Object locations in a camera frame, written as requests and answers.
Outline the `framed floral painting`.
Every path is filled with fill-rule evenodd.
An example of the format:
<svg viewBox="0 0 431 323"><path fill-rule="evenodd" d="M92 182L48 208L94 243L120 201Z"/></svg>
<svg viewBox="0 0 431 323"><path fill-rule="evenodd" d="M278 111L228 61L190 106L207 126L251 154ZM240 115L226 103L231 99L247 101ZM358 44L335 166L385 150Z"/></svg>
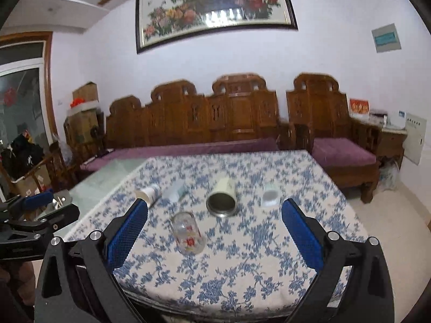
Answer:
<svg viewBox="0 0 431 323"><path fill-rule="evenodd" d="M136 0L138 53L232 29L297 28L291 0Z"/></svg>

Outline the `cream steel-lined thermos cup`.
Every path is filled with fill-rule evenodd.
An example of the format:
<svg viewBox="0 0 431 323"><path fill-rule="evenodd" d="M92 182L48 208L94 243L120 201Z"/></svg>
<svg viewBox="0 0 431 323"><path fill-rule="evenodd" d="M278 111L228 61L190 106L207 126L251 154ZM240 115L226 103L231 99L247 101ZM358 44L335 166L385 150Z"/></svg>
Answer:
<svg viewBox="0 0 431 323"><path fill-rule="evenodd" d="M237 197L234 180L223 177L218 180L206 199L207 210L215 217L226 218L237 211Z"/></svg>

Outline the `stacked cardboard boxes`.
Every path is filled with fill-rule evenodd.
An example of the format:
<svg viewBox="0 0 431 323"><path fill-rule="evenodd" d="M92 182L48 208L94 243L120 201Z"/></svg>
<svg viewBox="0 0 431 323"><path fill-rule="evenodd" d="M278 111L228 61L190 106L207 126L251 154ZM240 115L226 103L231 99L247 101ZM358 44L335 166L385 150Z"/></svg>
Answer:
<svg viewBox="0 0 431 323"><path fill-rule="evenodd" d="M105 114L100 107L97 85L87 82L72 92L64 121L67 144L77 159L97 155L105 136Z"/></svg>

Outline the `wooden framed door window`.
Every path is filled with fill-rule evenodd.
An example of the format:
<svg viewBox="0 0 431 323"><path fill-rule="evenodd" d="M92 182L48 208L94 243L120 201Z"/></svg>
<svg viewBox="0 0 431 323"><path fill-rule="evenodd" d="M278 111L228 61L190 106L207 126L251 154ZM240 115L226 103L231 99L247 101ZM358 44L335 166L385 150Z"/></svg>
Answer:
<svg viewBox="0 0 431 323"><path fill-rule="evenodd" d="M1 37L1 173L15 190L5 149L20 135L48 151L58 133L51 92L52 31L27 31Z"/></svg>

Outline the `wooden chair at left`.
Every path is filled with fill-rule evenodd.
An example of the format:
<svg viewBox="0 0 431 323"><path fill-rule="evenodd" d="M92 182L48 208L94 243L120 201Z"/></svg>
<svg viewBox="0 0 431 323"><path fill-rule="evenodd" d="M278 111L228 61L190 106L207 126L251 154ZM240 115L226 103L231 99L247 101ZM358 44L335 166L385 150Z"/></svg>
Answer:
<svg viewBox="0 0 431 323"><path fill-rule="evenodd" d="M80 167L74 157L67 163L60 142L50 145L50 152L26 174L13 179L1 162L1 176L6 180L7 194L31 196L52 189L72 189L80 180Z"/></svg>

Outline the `carved wooden sofa bench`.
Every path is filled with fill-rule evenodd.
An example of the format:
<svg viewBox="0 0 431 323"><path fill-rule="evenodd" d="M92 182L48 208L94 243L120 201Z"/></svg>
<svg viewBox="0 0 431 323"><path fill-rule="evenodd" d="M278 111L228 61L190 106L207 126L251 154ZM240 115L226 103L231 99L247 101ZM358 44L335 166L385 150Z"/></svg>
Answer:
<svg viewBox="0 0 431 323"><path fill-rule="evenodd" d="M199 94L188 80L159 85L151 102L135 96L110 105L107 145L135 148L174 144L204 144L274 139L281 150L294 149L296 133L278 112L278 98L263 77L228 74L212 85L212 94Z"/></svg>

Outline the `white striped paper cup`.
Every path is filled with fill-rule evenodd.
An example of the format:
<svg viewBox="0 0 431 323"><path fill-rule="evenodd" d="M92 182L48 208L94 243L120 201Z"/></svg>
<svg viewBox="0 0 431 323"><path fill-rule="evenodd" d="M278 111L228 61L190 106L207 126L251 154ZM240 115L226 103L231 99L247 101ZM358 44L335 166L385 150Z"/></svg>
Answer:
<svg viewBox="0 0 431 323"><path fill-rule="evenodd" d="M134 191L137 199L142 199L150 208L161 197L161 187L158 184L150 184L147 187Z"/></svg>

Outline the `red card on side table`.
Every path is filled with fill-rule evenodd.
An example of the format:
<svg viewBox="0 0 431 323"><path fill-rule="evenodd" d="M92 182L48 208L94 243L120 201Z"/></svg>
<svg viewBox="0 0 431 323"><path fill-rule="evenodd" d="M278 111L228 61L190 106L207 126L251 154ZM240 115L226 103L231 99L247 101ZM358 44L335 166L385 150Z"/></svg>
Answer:
<svg viewBox="0 0 431 323"><path fill-rule="evenodd" d="M370 112L369 101L362 99L349 99L351 114L367 115Z"/></svg>

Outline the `white wall panel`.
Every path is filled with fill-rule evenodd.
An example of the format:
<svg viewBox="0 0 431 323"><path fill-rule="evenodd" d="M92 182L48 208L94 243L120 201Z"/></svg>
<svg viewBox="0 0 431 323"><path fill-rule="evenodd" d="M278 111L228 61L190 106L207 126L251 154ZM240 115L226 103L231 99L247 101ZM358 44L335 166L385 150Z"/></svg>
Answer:
<svg viewBox="0 0 431 323"><path fill-rule="evenodd" d="M422 157L422 149L425 144L427 120L407 113L405 116L405 129L408 133L403 144L405 156L412 163L419 165Z"/></svg>

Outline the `blue floral tablecloth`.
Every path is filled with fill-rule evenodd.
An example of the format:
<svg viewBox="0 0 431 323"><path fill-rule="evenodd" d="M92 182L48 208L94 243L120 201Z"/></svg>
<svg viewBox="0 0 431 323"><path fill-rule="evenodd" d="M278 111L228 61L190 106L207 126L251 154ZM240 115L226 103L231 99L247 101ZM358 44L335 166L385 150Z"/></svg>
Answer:
<svg viewBox="0 0 431 323"><path fill-rule="evenodd" d="M223 177L234 180L237 211L213 216L206 199ZM177 203L159 200L115 278L140 303L165 311L222 321L254 321L290 314L315 272L306 266L280 218L278 207L261 207L266 184L292 198L325 230L364 241L368 234L344 195L305 151L232 155L152 157L118 185L68 233L80 240L103 230L135 200L134 191L184 179L187 192ZM179 252L171 217L191 212L204 237L204 250Z"/></svg>

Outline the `purple sofa cushion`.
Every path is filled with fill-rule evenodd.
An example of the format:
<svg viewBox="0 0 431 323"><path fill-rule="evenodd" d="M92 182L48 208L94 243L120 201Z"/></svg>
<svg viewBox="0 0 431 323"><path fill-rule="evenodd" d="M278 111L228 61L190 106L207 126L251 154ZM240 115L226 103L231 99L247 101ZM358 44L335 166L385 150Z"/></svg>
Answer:
<svg viewBox="0 0 431 323"><path fill-rule="evenodd" d="M273 138L240 140L230 142L211 142L202 144L180 144L157 147L135 147L113 149L103 157L92 157L80 168L93 173L112 160L147 159L158 156L212 155L244 152L276 152L278 145Z"/></svg>

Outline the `wooden side table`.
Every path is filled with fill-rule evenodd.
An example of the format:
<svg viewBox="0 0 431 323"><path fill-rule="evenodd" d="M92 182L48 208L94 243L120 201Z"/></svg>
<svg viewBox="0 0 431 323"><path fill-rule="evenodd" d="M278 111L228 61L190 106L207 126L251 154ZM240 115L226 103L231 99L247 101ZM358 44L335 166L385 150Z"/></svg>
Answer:
<svg viewBox="0 0 431 323"><path fill-rule="evenodd" d="M405 151L403 144L408 136L407 130L399 125L393 125L387 112L371 112L368 119L371 124L370 151L381 165L393 160L400 168Z"/></svg>

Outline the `grey wall electrical box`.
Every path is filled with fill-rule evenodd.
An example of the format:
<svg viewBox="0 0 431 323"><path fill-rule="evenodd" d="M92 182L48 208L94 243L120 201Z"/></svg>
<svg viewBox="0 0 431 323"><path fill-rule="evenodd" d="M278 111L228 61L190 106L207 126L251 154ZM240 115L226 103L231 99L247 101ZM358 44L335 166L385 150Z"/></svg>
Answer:
<svg viewBox="0 0 431 323"><path fill-rule="evenodd" d="M396 26L393 23L372 30L372 36L377 53L402 49Z"/></svg>

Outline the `translucent plastic cup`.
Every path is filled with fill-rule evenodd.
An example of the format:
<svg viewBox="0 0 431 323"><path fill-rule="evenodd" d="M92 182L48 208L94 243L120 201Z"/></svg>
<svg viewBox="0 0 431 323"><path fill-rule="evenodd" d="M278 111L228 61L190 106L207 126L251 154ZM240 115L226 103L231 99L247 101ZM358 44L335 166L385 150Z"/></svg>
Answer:
<svg viewBox="0 0 431 323"><path fill-rule="evenodd" d="M178 179L163 191L162 197L167 199L170 203L177 203L182 199L186 192L186 181L184 179Z"/></svg>

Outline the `glass cup with red flowers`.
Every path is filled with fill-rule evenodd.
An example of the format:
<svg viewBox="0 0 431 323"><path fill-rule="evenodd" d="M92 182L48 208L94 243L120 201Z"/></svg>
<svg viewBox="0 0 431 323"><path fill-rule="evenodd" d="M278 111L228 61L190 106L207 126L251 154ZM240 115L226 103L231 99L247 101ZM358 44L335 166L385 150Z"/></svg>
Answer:
<svg viewBox="0 0 431 323"><path fill-rule="evenodd" d="M179 212L173 215L170 227L181 254L192 256L204 250L204 237L201 235L194 214Z"/></svg>

